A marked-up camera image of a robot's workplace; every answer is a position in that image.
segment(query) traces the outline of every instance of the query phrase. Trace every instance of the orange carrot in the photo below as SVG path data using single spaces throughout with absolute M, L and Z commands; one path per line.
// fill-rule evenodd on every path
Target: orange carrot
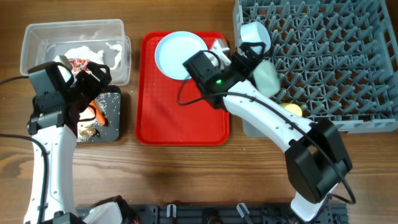
M 95 115 L 95 118 L 97 119 L 99 124 L 105 125 L 105 123 L 106 123 L 105 117 L 104 117 L 104 115 L 102 115 L 102 112 L 101 112 L 100 108 L 97 106 L 97 104 L 95 103 L 95 101 L 94 100 L 91 101 L 90 105 L 94 106 L 96 113 L 94 114 L 94 110 L 91 107 L 88 107 L 88 109 L 90 109 L 90 111 L 93 113 L 93 115 Z

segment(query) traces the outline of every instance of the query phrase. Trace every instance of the gray dish rack frame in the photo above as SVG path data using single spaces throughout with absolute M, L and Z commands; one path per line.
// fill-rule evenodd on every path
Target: gray dish rack frame
M 273 100 L 300 105 L 314 121 L 328 118 L 339 131 L 398 129 L 398 45 L 385 0 L 236 0 L 236 44 L 253 21 L 271 37 L 264 59 L 282 87 Z M 248 136 L 263 136 L 243 124 Z

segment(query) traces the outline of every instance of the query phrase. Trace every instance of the cup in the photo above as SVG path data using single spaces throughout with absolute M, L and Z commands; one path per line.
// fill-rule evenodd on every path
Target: cup
M 263 42 L 266 44 L 264 53 L 271 48 L 271 38 L 269 37 L 268 31 L 264 25 L 260 22 L 251 22 L 241 27 L 241 38 L 243 42 L 258 43 Z M 259 54 L 261 47 L 252 47 L 255 53 Z

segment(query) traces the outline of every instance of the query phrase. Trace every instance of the clear plastic container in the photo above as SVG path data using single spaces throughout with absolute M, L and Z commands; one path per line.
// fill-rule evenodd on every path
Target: clear plastic container
M 82 46 L 94 52 L 104 50 L 104 63 L 112 68 L 118 51 L 111 50 L 105 43 L 122 45 L 122 59 L 119 66 L 111 70 L 111 84 L 127 84 L 131 72 L 131 43 L 129 37 L 124 35 L 124 25 L 120 19 L 29 25 L 22 44 L 21 74 L 27 75 L 28 69 Z

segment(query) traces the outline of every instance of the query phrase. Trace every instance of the plate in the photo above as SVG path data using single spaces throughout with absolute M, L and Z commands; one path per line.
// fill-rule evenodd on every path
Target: plate
M 182 63 L 200 50 L 207 50 L 207 46 L 199 36 L 185 31 L 173 32 L 156 46 L 155 63 L 167 77 L 185 80 L 191 77 Z

